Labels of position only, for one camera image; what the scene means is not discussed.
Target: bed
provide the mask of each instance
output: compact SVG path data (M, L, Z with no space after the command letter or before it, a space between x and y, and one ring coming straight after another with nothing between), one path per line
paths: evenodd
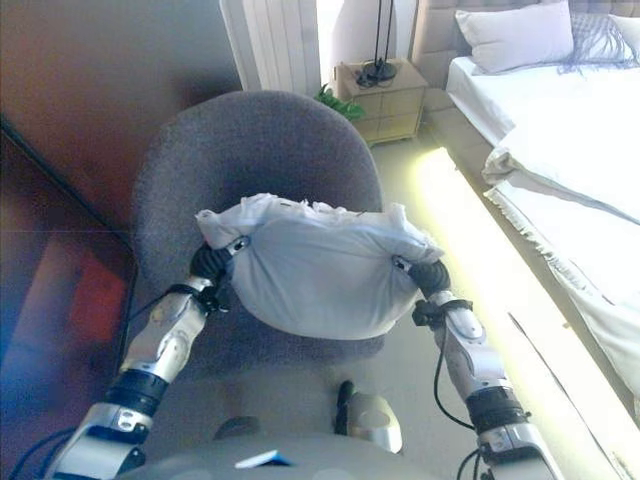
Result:
M561 2L551 3L542 6L560 8ZM483 57L474 48L472 55L467 40L486 45L477 38L486 25L474 16L478 23L470 35L468 17L456 21L456 11L507 15L533 4L541 6L526 0L419 1L412 62L431 87L424 118L638 422L640 67L634 62L640 48L633 43L637 37L626 42L630 51L618 48L625 61L615 68L607 62L584 67L576 53L565 55L574 58L569 65L565 58L535 66L495 51ZM569 2L566 8L575 52L581 44L574 22L597 17L580 14L613 14L602 17L621 17L633 28L640 17L637 0ZM531 21L550 25L548 19ZM554 39L543 54L562 43ZM603 157L606 168L595 160Z

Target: white fabric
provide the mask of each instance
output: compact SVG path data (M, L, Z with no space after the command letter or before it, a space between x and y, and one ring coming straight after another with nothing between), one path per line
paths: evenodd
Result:
M601 73L605 81L584 98L554 99L553 110L539 99L543 108L532 108L489 155L485 179L523 170L640 223L640 68Z
M559 74L556 65L549 65L483 75L471 57L459 57L449 67L447 93L471 124L496 146L532 110L547 115L554 111L557 101L583 101L598 73L585 68L582 73Z
M633 48L640 59L640 17L618 17L610 15L618 30L622 33L624 41Z
M386 333L417 294L394 256L416 263L442 255L397 204L355 213L259 194L196 218L214 249L250 238L233 258L233 288L254 316L296 335L357 340Z
M523 188L519 176L486 196L536 244L620 378L640 397L640 226L544 187Z
M486 195L536 243L640 396L640 69L580 76L584 98L537 98L494 149Z
M457 10L474 61L489 73L564 60L573 51L566 0L499 12Z

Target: lamp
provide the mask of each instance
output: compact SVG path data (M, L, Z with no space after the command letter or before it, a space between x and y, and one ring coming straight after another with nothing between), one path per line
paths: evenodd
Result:
M382 13L382 0L378 0L378 26L376 28L376 50L373 55L373 62L369 62L362 67L362 73L357 78L357 83L363 87L373 87L380 82L391 80L396 76L396 67L387 63L389 54L389 36L391 34L391 18L393 15L393 0L389 6L389 24L387 25L387 41L384 49L384 59L378 58L378 46L380 40L380 16Z

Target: white curtain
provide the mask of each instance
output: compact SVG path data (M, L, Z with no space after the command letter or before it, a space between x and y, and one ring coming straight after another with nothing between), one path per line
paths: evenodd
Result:
M316 0L220 0L220 9L244 90L317 93Z

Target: black joint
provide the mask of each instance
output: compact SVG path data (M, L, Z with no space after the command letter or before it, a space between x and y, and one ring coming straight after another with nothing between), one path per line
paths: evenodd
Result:
M409 269L409 276L422 290L425 298L451 287L449 272L440 260L435 263L418 263Z
M147 439L149 429L141 423L136 424L130 432L114 430L113 428L108 427L94 426L89 429L88 435L90 437L102 438L103 440L109 440L111 442L139 445L144 443Z
M416 302L416 308L411 315L413 323L418 327L429 327L431 330L437 330L444 325L444 314L433 302L425 302L424 300L418 300Z
M418 300L412 314L413 323L418 327L424 327L426 325L431 330L437 330L444 325L447 312L458 308L473 310L473 303L468 300L456 299L450 300L442 305L437 305L433 302Z
M510 388L480 390L470 395L466 403L471 423L478 434L492 428L527 422L527 414Z
M205 243L191 259L191 275L217 282L225 274L229 260L231 254L226 248L213 250Z
M218 310L222 312L228 312L228 301L226 299L220 299L219 288L219 284L215 283L214 285L205 287L202 289L202 291L199 291L189 285L176 283L169 287L169 289L165 292L165 295L168 295L170 293L182 293L185 295L191 295L207 315Z
M118 470L117 475L122 475L123 473L129 472L136 468L139 468L145 464L147 457L139 448L134 448L129 452L127 458L124 459L122 465L120 466L120 470Z
M151 373L127 370L107 390L106 402L152 417L168 385L162 378Z

